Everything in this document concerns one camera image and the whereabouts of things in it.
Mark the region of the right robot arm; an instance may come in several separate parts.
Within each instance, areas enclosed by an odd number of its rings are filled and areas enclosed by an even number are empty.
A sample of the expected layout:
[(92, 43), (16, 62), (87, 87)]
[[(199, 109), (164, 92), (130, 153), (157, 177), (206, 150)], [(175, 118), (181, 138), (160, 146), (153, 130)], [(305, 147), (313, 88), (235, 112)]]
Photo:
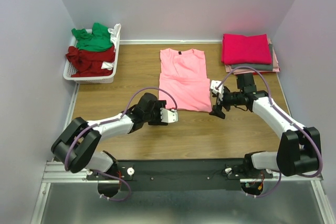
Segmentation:
[(258, 90), (252, 73), (238, 74), (236, 81), (238, 91), (235, 92), (221, 81), (211, 81), (210, 91), (216, 103), (210, 114), (224, 119), (225, 111), (243, 105), (263, 119), (280, 139), (276, 152), (246, 154), (242, 173), (252, 178), (260, 170), (268, 169), (287, 177), (319, 176), (323, 168), (319, 131), (295, 121), (275, 103), (269, 90)]

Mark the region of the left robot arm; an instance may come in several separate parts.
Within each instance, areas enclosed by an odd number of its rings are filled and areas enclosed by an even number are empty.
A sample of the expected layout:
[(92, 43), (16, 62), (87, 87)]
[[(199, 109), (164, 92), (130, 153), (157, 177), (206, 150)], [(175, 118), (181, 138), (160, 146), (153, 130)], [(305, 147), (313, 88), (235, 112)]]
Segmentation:
[(86, 121), (81, 117), (73, 119), (51, 146), (51, 152), (65, 169), (77, 173), (81, 170), (97, 170), (104, 179), (116, 175), (117, 160), (106, 151), (97, 152), (100, 141), (114, 136), (131, 134), (149, 125), (168, 125), (161, 119), (165, 100), (158, 100), (151, 93), (145, 93), (139, 102), (126, 113), (97, 121)]

